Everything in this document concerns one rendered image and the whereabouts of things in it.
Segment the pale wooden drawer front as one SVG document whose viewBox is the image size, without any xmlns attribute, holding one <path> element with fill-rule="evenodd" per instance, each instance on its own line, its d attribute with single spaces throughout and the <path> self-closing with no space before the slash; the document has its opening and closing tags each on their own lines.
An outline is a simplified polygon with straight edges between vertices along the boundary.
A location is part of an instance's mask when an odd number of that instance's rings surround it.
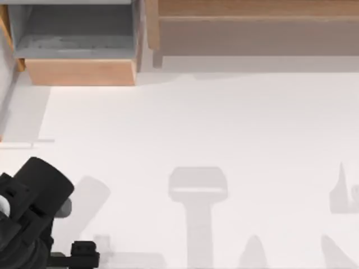
<svg viewBox="0 0 359 269">
<path fill-rule="evenodd" d="M 133 86 L 133 59 L 26 59 L 26 69 L 39 86 Z"/>
</svg>

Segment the wooden cupboard with shelf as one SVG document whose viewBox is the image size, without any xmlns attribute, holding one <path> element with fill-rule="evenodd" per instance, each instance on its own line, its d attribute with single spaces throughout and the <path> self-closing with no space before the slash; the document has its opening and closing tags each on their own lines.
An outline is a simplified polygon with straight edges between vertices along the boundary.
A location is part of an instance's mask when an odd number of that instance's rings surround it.
<svg viewBox="0 0 359 269">
<path fill-rule="evenodd" d="M 144 0 L 153 65 L 170 57 L 359 54 L 359 0 Z"/>
</svg>

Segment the wooden cupboard frame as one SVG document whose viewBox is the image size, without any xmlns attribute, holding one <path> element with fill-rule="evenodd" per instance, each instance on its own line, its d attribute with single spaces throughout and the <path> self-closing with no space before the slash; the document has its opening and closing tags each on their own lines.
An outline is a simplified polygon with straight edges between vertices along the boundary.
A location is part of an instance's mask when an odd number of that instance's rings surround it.
<svg viewBox="0 0 359 269">
<path fill-rule="evenodd" d="M 14 45 L 10 29 L 10 17 L 8 13 L 8 5 L 6 4 L 0 4 L 0 27 L 3 30 L 7 44 L 11 48 L 12 52 L 14 52 Z M 25 60 L 23 58 L 15 58 L 15 61 L 17 70 L 19 72 L 23 72 L 26 68 Z"/>
</svg>

